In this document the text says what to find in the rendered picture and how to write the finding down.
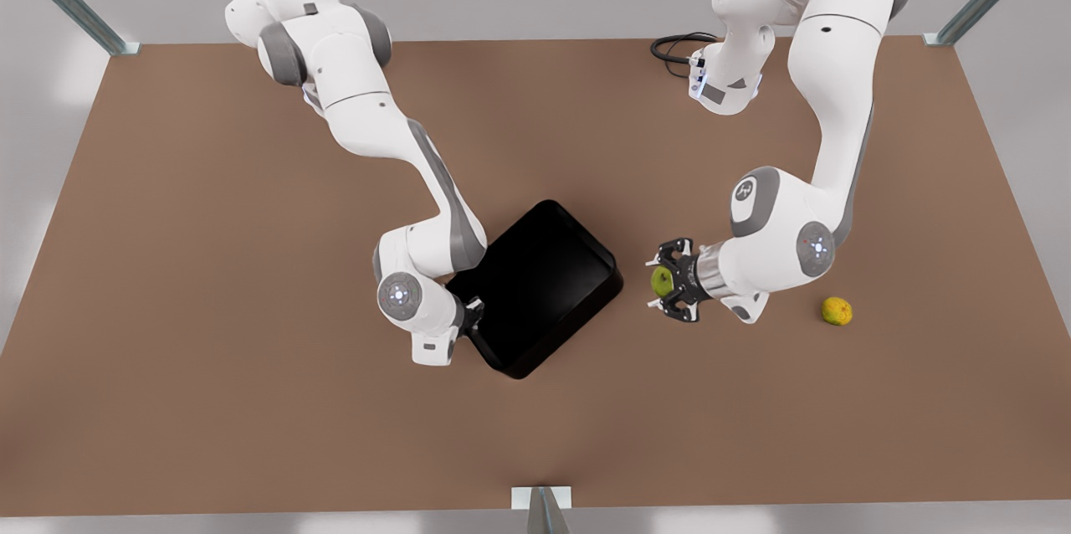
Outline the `black storage box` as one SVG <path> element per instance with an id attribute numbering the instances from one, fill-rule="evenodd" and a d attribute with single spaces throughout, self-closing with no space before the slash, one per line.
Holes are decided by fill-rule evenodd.
<path id="1" fill-rule="evenodd" d="M 494 370 L 523 380 L 623 289 L 615 256 L 555 201 L 536 203 L 447 289 L 483 314 L 468 338 Z"/>

